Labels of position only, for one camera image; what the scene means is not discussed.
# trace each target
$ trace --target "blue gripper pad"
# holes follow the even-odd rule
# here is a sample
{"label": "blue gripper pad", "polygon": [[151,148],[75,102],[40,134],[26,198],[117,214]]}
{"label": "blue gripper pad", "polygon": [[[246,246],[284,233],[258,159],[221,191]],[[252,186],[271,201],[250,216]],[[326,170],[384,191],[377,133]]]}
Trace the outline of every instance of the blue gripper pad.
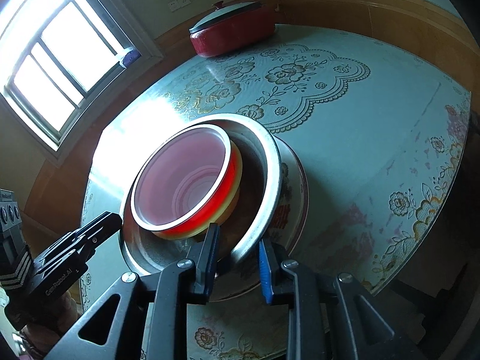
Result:
{"label": "blue gripper pad", "polygon": [[265,297],[267,304],[272,304],[272,300],[273,300],[272,276],[270,275],[270,269],[268,268],[268,258],[267,258],[267,254],[266,254],[265,246],[263,245],[263,242],[260,242],[260,245],[259,245],[258,263],[259,263],[260,284],[262,285],[263,296]]}

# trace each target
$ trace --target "red pot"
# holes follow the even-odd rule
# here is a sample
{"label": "red pot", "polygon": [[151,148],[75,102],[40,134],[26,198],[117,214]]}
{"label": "red pot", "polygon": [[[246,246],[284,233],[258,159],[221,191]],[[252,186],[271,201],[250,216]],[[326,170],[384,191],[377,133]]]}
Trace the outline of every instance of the red pot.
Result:
{"label": "red pot", "polygon": [[199,56],[219,56],[258,42],[275,32],[273,9],[260,2],[228,7],[223,1],[217,10],[190,28],[190,40]]}

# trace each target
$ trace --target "stacked bowls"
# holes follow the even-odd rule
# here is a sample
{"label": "stacked bowls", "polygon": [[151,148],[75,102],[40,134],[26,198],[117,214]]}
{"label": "stacked bowls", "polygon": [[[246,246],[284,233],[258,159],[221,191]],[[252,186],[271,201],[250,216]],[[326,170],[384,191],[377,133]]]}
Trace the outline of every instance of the stacked bowls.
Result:
{"label": "stacked bowls", "polygon": [[221,225],[239,198],[242,156],[219,126],[186,128],[163,143],[140,170],[132,190],[137,224],[175,240]]}

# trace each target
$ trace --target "electrical outlet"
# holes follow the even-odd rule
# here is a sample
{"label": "electrical outlet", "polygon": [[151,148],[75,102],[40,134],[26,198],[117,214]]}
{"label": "electrical outlet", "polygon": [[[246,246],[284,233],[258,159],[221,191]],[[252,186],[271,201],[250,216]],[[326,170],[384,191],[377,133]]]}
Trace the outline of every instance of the electrical outlet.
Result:
{"label": "electrical outlet", "polygon": [[188,4],[190,4],[190,0],[177,0],[178,1],[178,5],[180,5],[180,7],[184,7]]}
{"label": "electrical outlet", "polygon": [[181,6],[179,5],[179,2],[177,0],[173,0],[169,2],[169,9],[170,11],[176,11],[179,9]]}

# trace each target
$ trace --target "table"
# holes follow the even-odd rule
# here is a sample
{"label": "table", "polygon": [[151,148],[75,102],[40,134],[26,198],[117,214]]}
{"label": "table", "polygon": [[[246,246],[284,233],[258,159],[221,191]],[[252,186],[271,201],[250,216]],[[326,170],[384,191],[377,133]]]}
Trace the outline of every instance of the table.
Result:
{"label": "table", "polygon": [[[164,139],[220,112],[258,120],[300,158],[310,209],[293,257],[316,271],[349,271],[375,294],[441,210],[466,140],[470,93],[378,40],[278,25],[264,43],[185,62],[104,130],[82,222],[119,212],[137,171]],[[128,270],[111,237],[81,280],[83,306]],[[270,358],[285,350],[287,310],[265,306],[259,289],[189,306],[188,315],[190,359]]]}

